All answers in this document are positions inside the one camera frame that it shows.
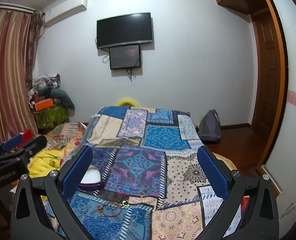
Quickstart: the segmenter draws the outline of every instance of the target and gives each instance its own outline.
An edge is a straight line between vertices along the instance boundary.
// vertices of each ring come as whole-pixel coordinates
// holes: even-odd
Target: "blue gripper pad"
[[[61,195],[63,199],[66,200],[75,194],[82,178],[92,162],[92,158],[92,150],[90,147],[87,147],[62,181]]]
[[[197,159],[217,197],[225,200],[229,194],[227,179],[203,146],[197,151]]]
[[[4,152],[8,152],[9,150],[16,147],[18,144],[23,142],[23,135],[18,133],[16,136],[10,138],[6,142],[3,143],[2,150]]]

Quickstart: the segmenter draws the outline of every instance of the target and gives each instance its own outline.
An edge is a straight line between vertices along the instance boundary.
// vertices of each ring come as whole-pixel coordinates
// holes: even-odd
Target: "wooden floor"
[[[256,165],[266,142],[247,127],[222,130],[221,133],[219,144],[207,144],[210,150],[229,158],[243,175],[257,176]]]

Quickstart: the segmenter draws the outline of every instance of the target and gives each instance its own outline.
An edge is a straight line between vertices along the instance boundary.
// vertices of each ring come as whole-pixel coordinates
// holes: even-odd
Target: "green bag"
[[[53,128],[56,124],[68,119],[68,112],[62,105],[53,105],[38,112],[33,112],[35,123],[39,129]]]

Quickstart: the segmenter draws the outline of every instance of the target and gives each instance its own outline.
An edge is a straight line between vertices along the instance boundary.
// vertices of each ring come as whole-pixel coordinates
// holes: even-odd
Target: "black tv screen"
[[[118,46],[109,49],[110,69],[140,67],[140,48],[138,44]]]
[[[97,47],[109,48],[152,42],[150,13],[136,13],[97,21]]]

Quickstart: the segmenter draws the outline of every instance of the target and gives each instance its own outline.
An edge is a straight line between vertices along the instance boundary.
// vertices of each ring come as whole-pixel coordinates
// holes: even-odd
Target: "air conditioner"
[[[87,10],[88,0],[67,0],[49,11],[45,12],[45,24],[47,27],[64,20],[76,13]]]

